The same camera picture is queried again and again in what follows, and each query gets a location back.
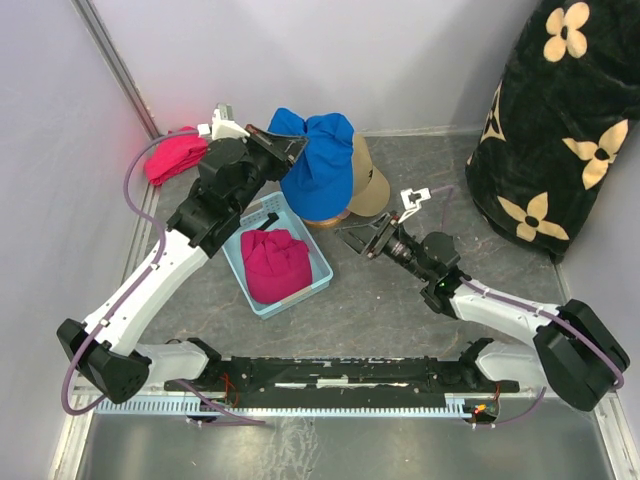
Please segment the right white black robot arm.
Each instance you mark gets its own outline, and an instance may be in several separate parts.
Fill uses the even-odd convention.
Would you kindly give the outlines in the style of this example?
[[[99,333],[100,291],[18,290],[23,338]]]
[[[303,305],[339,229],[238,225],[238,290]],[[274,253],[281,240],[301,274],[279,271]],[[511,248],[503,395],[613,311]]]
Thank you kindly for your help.
[[[490,341],[460,364],[459,379],[467,389],[516,381],[552,390],[573,408],[589,412],[623,386],[629,356],[586,303],[536,302],[484,285],[459,268],[450,235],[432,231],[417,239],[395,213],[336,234],[358,255],[386,256],[422,281],[420,294],[433,312],[513,338],[511,344]]]

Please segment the colourful cap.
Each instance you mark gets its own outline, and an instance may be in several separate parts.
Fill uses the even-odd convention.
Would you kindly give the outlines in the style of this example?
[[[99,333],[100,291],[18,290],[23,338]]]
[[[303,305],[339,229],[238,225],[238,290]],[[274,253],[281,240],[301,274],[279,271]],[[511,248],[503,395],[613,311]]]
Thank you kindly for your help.
[[[280,181],[281,191],[299,217],[320,222],[342,213],[353,195],[354,128],[341,113],[307,119],[281,107],[268,131],[303,136],[308,143],[289,173]]]

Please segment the tan cap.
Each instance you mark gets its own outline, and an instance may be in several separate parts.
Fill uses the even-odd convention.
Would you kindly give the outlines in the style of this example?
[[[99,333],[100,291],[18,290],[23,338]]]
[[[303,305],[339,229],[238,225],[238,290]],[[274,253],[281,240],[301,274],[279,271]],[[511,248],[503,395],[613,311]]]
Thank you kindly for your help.
[[[361,134],[353,137],[353,193],[347,210],[361,217],[381,213],[390,199],[390,185],[374,165],[368,145]]]

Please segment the magenta cap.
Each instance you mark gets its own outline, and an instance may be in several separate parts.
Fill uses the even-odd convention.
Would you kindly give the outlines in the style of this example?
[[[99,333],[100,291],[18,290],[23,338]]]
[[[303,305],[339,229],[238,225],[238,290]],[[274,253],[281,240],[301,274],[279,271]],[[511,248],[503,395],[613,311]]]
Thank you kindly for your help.
[[[288,230],[249,230],[240,242],[247,287],[256,302],[277,303],[312,284],[309,248]]]

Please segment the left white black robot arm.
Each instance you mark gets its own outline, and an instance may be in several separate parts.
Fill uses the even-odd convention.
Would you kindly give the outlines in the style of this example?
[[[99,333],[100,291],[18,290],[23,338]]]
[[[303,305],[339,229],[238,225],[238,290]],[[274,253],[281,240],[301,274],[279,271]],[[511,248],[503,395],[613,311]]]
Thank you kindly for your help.
[[[198,177],[149,256],[83,321],[65,320],[57,337],[79,372],[108,400],[121,404],[149,383],[189,380],[209,390],[221,378],[217,352],[199,339],[144,345],[139,339],[178,287],[240,228],[259,190],[282,180],[304,151],[305,136],[253,125],[213,127]]]

